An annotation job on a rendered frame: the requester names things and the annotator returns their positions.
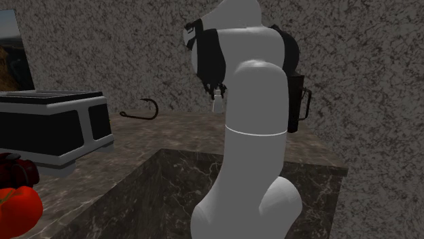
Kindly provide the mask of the dark red lumpy object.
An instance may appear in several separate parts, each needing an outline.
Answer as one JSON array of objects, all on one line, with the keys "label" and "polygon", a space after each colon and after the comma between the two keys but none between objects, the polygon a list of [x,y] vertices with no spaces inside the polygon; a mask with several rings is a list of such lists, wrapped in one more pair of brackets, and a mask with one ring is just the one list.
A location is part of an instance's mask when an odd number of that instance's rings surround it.
[{"label": "dark red lumpy object", "polygon": [[22,160],[18,153],[0,153],[0,189],[33,187],[39,182],[34,162]]}]

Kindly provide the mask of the red tomato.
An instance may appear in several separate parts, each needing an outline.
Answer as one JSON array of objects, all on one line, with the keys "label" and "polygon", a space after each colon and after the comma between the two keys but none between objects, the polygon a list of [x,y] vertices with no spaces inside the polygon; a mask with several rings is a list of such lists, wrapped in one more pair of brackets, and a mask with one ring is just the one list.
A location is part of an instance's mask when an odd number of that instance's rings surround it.
[{"label": "red tomato", "polygon": [[42,214],[41,199],[33,188],[0,189],[0,239],[11,239],[27,233]]}]

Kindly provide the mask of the window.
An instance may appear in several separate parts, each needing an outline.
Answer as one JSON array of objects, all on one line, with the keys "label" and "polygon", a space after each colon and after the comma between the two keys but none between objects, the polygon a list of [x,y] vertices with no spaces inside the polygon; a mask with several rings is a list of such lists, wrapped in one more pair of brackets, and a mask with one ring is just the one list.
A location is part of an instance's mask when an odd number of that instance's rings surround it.
[{"label": "window", "polygon": [[15,10],[0,10],[0,91],[34,89]]}]

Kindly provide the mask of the small white bottle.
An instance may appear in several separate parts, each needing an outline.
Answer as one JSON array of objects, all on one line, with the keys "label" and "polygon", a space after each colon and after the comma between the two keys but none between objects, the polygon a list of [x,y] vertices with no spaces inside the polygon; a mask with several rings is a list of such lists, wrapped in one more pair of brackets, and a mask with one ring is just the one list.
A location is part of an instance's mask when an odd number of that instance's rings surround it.
[{"label": "small white bottle", "polygon": [[219,89],[214,90],[213,95],[213,106],[212,112],[214,113],[223,113],[224,112],[224,100],[223,100],[222,91]]}]

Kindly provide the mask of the white and black toaster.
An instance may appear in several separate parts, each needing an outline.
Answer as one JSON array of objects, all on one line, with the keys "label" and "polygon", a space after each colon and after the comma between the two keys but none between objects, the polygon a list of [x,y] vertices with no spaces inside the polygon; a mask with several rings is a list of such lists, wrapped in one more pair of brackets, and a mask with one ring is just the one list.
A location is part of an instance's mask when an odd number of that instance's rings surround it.
[{"label": "white and black toaster", "polygon": [[18,153],[40,174],[66,177],[76,161],[114,150],[107,99],[102,92],[0,92],[0,153]]}]

